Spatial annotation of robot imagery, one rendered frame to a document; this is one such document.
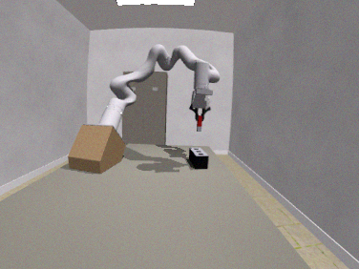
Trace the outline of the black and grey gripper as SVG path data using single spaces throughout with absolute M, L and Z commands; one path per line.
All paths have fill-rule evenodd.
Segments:
M 202 121 L 204 120 L 204 115 L 206 112 L 210 111 L 210 102 L 209 102 L 209 95 L 207 94 L 195 94 L 195 91 L 192 93 L 192 99 L 191 99 L 191 106 L 190 110 L 192 110 L 195 113 L 195 119 L 196 121 L 199 121 L 199 114 L 198 109 L 202 109 Z M 193 109 L 195 108 L 195 109 Z M 207 110 L 205 110 L 207 109 Z

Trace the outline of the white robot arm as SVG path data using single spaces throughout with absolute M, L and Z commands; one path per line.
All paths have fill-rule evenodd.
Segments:
M 206 89 L 209 89 L 209 83 L 217 83 L 220 80 L 219 72 L 208 62 L 198 59 L 185 46 L 174 48 L 172 54 L 170 58 L 162 45 L 155 45 L 149 51 L 147 60 L 141 67 L 132 73 L 114 78 L 110 83 L 110 89 L 117 98 L 112 98 L 108 102 L 99 123 L 96 125 L 113 125 L 117 130 L 125 108 L 136 102 L 136 94 L 127 84 L 130 82 L 142 82 L 150 77 L 155 71 L 157 61 L 164 71 L 170 71 L 176 62 L 181 59 L 189 70 L 193 71 L 195 68 L 195 93 L 213 95 L 213 91 Z

